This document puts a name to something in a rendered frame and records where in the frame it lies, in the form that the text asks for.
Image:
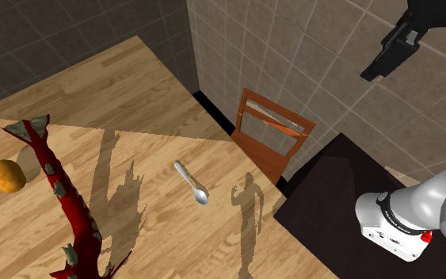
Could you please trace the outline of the dark robot stand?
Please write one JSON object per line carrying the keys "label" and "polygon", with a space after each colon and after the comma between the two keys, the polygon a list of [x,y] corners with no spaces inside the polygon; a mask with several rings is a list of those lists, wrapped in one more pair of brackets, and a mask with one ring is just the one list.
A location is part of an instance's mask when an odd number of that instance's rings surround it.
{"label": "dark robot stand", "polygon": [[446,238],[440,232],[413,262],[360,233],[356,199],[404,187],[340,133],[282,188],[287,200],[274,217],[338,279],[446,279]]}

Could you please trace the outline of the brown wooden chair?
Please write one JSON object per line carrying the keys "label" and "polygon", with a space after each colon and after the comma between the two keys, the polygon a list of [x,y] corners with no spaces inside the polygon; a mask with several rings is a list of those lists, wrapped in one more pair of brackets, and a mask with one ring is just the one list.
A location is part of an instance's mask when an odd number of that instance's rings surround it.
{"label": "brown wooden chair", "polygon": [[[264,113],[257,111],[246,104],[247,100],[257,102],[259,105],[279,114],[280,116],[290,120],[299,126],[303,127],[302,132],[296,132],[291,128],[281,124],[278,120],[266,116]],[[258,142],[256,139],[248,136],[241,131],[242,116],[244,113],[248,113],[258,118],[262,122],[269,126],[285,133],[286,135],[296,139],[295,145],[288,151],[286,155],[281,155],[279,152],[274,151],[270,147],[267,147],[263,143]],[[236,144],[245,152],[245,154],[255,163],[255,165],[265,174],[265,176],[276,185],[279,181],[282,173],[288,165],[290,159],[301,148],[306,138],[310,135],[314,129],[315,123],[303,118],[302,116],[292,112],[285,107],[278,105],[277,103],[270,101],[269,99],[262,97],[261,95],[244,88],[242,90],[242,98],[238,107],[236,116],[235,130],[231,133],[231,138]]]}

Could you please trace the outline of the silver spoon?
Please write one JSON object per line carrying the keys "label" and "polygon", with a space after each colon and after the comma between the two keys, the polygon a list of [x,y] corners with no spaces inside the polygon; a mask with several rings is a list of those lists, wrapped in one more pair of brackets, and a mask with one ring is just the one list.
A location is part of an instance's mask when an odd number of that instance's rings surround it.
{"label": "silver spoon", "polygon": [[185,172],[185,168],[179,163],[175,162],[174,167],[178,171],[178,173],[190,184],[190,186],[193,189],[194,199],[201,205],[207,205],[208,204],[208,196],[203,192],[202,190],[195,187],[195,185],[190,180],[189,176]]}

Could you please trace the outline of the red thorny stem figure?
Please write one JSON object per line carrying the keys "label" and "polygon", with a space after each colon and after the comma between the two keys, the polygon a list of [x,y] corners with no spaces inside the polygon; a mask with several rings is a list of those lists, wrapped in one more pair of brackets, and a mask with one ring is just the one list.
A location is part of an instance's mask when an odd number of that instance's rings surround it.
{"label": "red thorny stem figure", "polygon": [[71,224],[74,242],[63,248],[67,258],[65,267],[50,276],[55,279],[113,279],[122,265],[109,263],[104,275],[98,273],[97,260],[101,253],[102,236],[84,199],[48,146],[49,122],[50,116],[46,114],[30,120],[19,120],[5,126],[3,130],[27,143],[34,150],[53,194],[57,196]]}

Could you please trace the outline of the orange round fruit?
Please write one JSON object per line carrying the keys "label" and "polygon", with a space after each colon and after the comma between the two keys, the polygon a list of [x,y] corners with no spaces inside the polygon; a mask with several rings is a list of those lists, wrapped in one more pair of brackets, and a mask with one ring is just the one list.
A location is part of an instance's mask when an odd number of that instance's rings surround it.
{"label": "orange round fruit", "polygon": [[0,190],[4,193],[16,193],[24,188],[26,177],[21,167],[14,161],[0,160]]}

